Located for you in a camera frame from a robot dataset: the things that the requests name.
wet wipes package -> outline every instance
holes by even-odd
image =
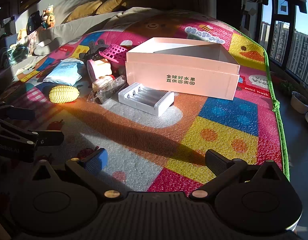
[[[76,58],[61,60],[52,72],[44,78],[43,82],[74,86],[82,78],[78,73],[78,64],[83,65],[84,63]]]

green trim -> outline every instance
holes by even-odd
[[[252,41],[254,44],[257,44],[255,41],[253,41],[250,37],[246,36],[244,33],[241,33],[237,29],[233,28],[238,33],[240,33],[242,36],[247,38],[248,40]],[[278,133],[279,138],[281,141],[281,158],[282,158],[282,167],[283,167],[283,173],[285,174],[286,178],[289,180],[289,162],[288,162],[288,153],[287,153],[287,146],[286,146],[286,140],[285,140],[285,133],[284,133],[284,127],[283,122],[281,120],[281,113],[279,112],[279,101],[276,100],[274,89],[273,89],[273,83],[271,74],[269,71],[269,63],[268,63],[268,55],[266,50],[264,50],[264,56],[265,56],[265,65],[266,65],[266,74],[267,74],[267,80],[268,80],[268,87],[269,91],[271,93],[272,102],[273,102],[273,112],[275,112],[276,120],[278,124]]]

circular black cover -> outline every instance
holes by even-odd
[[[254,179],[223,189],[215,198],[215,209],[232,227],[271,234],[293,225],[301,216],[302,203],[289,183]]]
[[[90,190],[51,179],[30,182],[11,202],[15,222],[35,234],[76,230],[96,209],[97,199]]]

metal screw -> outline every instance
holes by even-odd
[[[121,193],[116,191],[116,190],[108,190],[108,191],[104,192],[104,196],[107,197],[107,198],[116,198],[120,195],[121,195]]]
[[[196,198],[204,198],[207,197],[208,193],[205,190],[194,190],[192,195]]]

white battery charger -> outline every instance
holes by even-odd
[[[118,93],[118,101],[138,110],[161,116],[174,102],[174,92],[164,92],[135,82]]]

